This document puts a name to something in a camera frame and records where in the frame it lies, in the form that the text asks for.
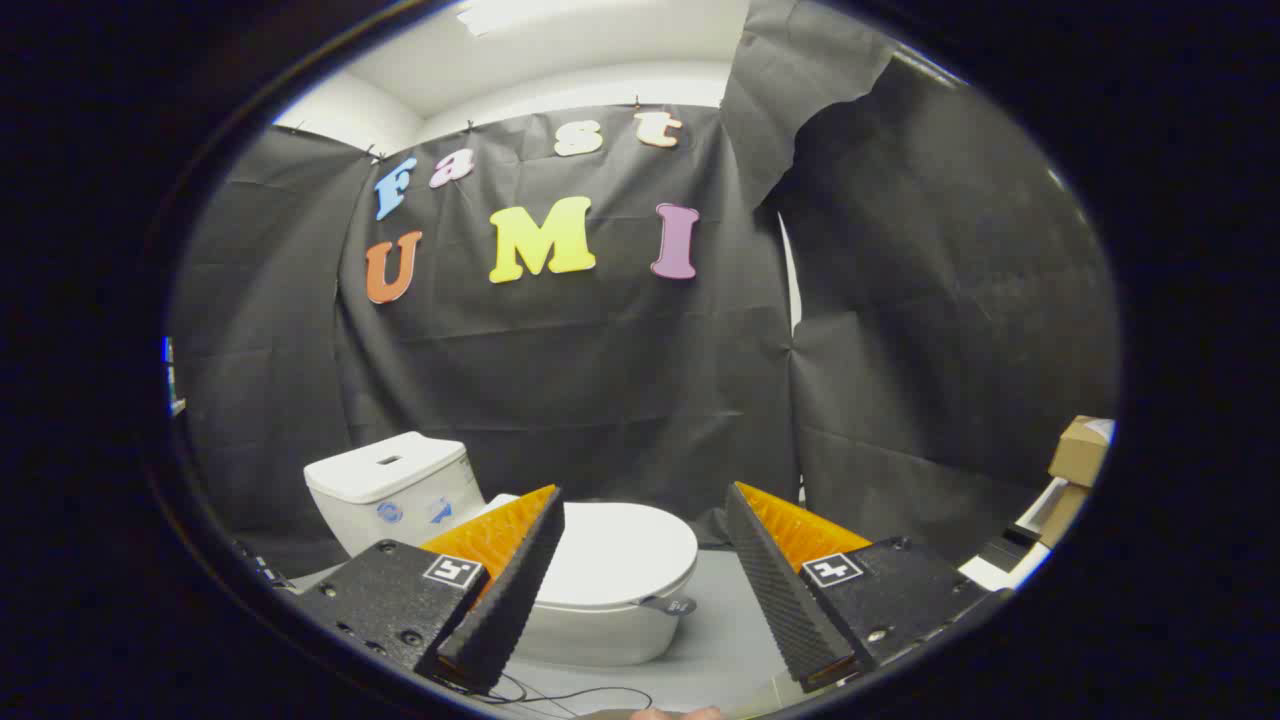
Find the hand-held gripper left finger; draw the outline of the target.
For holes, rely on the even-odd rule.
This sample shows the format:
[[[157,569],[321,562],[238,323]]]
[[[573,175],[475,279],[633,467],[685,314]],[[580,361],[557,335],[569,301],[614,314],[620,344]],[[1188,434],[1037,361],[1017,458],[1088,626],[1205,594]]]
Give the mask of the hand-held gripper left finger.
[[[559,487],[544,486],[420,546],[376,541],[294,602],[371,656],[486,693],[524,633],[564,524]]]

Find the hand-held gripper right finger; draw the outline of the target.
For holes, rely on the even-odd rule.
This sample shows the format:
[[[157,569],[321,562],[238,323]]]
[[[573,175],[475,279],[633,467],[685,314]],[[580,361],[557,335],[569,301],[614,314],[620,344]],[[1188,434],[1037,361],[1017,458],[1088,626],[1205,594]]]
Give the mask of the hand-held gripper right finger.
[[[788,675],[806,692],[980,624],[1012,594],[916,538],[873,542],[742,482],[728,487],[724,518]]]

